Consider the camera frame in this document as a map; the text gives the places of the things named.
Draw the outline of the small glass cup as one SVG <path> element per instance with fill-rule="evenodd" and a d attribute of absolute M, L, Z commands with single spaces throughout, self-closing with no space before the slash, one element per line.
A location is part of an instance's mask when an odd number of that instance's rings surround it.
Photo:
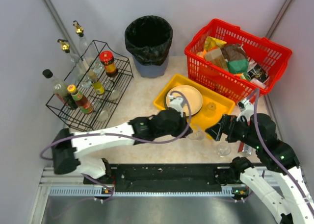
<path fill-rule="evenodd" d="M 217 145 L 217 151 L 220 157 L 225 157 L 231 153 L 231 146 L 226 142 L 219 143 Z"/>
<path fill-rule="evenodd" d="M 204 131 L 200 128 L 200 126 L 196 124 L 192 124 L 191 129 L 192 129 L 192 133 L 187 136 L 188 139 L 198 140 L 198 141 L 202 141 L 205 139 L 206 135 Z"/>
<path fill-rule="evenodd" d="M 208 112 L 214 112 L 216 110 L 216 103 L 215 102 L 209 102 L 207 105 L 206 105 L 206 110 Z"/>

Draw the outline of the yellow plastic tray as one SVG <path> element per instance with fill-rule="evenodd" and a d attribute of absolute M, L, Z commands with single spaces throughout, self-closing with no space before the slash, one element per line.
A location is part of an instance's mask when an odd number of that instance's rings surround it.
<path fill-rule="evenodd" d="M 165 109 L 163 100 L 166 92 L 178 85 L 193 86 L 202 94 L 202 108 L 196 115 L 192 116 L 191 125 L 196 124 L 200 126 L 203 131 L 215 125 L 224 114 L 229 115 L 235 106 L 235 102 L 233 100 L 230 100 L 180 74 L 174 75 L 166 84 L 166 86 L 160 91 L 153 102 L 154 106 L 159 110 Z M 214 112 L 208 112 L 206 110 L 206 105 L 209 102 L 216 103 L 216 110 Z"/>

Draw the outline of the cream ceramic plate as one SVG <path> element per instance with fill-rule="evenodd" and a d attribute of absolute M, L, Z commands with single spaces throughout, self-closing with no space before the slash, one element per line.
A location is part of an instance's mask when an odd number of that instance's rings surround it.
<path fill-rule="evenodd" d="M 179 91 L 184 94 L 190 105 L 192 116 L 196 115 L 201 110 L 203 97 L 195 87 L 190 85 L 178 85 L 170 89 L 170 93 L 173 91 Z"/>

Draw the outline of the glass jar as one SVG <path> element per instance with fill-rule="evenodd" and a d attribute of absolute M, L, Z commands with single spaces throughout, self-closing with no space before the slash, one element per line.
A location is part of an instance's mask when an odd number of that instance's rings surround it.
<path fill-rule="evenodd" d="M 103 104 L 101 100 L 94 100 L 93 105 L 93 118 L 98 122 L 105 122 L 109 119 L 110 109 Z"/>
<path fill-rule="evenodd" d="M 104 82 L 105 90 L 108 91 L 108 100 L 109 101 L 115 101 L 119 99 L 121 94 L 120 87 L 115 84 L 113 80 L 106 80 Z"/>

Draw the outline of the small yellow seasoning bottle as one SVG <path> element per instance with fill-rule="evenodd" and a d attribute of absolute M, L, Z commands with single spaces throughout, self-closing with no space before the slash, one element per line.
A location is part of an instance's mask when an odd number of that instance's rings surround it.
<path fill-rule="evenodd" d="M 103 95 L 105 93 L 105 89 L 103 85 L 101 84 L 100 80 L 98 79 L 97 75 L 93 70 L 90 70 L 88 72 L 89 78 L 91 80 L 91 83 L 93 85 L 93 88 L 97 95 Z"/>

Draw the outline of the red-lidded sauce jar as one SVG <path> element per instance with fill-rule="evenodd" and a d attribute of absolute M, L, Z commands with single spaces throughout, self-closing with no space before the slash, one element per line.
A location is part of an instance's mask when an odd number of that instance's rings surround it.
<path fill-rule="evenodd" d="M 99 54 L 100 62 L 103 64 L 108 77 L 116 77 L 118 70 L 114 63 L 114 56 L 111 51 L 103 51 Z"/>

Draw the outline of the red-brown sauce bottle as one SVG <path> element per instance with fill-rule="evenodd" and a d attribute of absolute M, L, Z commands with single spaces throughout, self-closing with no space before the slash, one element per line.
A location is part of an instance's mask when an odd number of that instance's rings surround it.
<path fill-rule="evenodd" d="M 91 114 L 94 110 L 93 105 L 91 102 L 87 99 L 87 97 L 79 91 L 75 85 L 70 84 L 67 87 L 67 91 L 70 93 L 72 96 L 73 100 L 79 107 L 79 109 L 84 113 L 84 114 Z"/>

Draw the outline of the gold-capped glass bottle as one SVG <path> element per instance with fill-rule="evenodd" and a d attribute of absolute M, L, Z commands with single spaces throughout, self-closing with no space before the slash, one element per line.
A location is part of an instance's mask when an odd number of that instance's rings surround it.
<path fill-rule="evenodd" d="M 60 44 L 61 50 L 69 56 L 70 61 L 74 65 L 72 72 L 76 80 L 76 85 L 80 85 L 86 89 L 90 88 L 92 83 L 89 75 L 86 74 L 87 69 L 81 57 L 70 50 L 68 40 L 58 39 L 57 42 Z"/>
<path fill-rule="evenodd" d="M 99 74 L 102 71 L 102 65 L 98 58 L 98 52 L 92 41 L 88 40 L 84 35 L 83 27 L 76 21 L 73 21 L 73 26 L 75 27 L 75 33 L 79 37 L 78 46 L 83 54 L 83 62 L 88 65 L 90 70 L 94 73 Z"/>

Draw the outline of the black-capped dark sauce bottle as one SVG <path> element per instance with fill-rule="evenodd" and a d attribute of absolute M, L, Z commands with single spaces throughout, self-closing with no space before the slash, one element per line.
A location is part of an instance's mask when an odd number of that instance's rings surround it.
<path fill-rule="evenodd" d="M 52 91 L 53 93 L 71 110 L 75 110 L 78 108 L 71 94 L 68 92 L 68 85 L 64 80 L 59 79 L 53 75 L 51 70 L 45 69 L 42 72 L 42 75 L 49 79 L 52 83 Z"/>

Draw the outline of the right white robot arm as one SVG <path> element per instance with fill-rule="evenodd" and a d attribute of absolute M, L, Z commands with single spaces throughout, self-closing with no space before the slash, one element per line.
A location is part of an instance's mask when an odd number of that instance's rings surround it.
<path fill-rule="evenodd" d="M 281 189 L 278 193 L 246 157 L 236 157 L 229 165 L 228 181 L 242 182 L 260 199 L 279 224 L 312 224 L 314 201 L 306 187 L 293 148 L 278 139 L 276 125 L 267 114 L 258 113 L 249 99 L 238 103 L 240 114 L 224 114 L 205 132 L 215 141 L 225 134 L 226 142 L 240 141 L 254 148 Z"/>

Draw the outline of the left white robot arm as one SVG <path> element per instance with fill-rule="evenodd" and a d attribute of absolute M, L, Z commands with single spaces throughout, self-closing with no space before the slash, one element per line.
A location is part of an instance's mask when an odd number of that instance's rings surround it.
<path fill-rule="evenodd" d="M 90 157 L 91 153 L 118 146 L 156 143 L 156 139 L 170 135 L 173 140 L 192 133 L 183 107 L 183 97 L 172 97 L 170 106 L 156 115 L 137 117 L 121 125 L 91 132 L 71 133 L 64 128 L 52 143 L 53 171 L 57 175 L 78 172 L 93 179 L 110 175 L 104 159 Z"/>

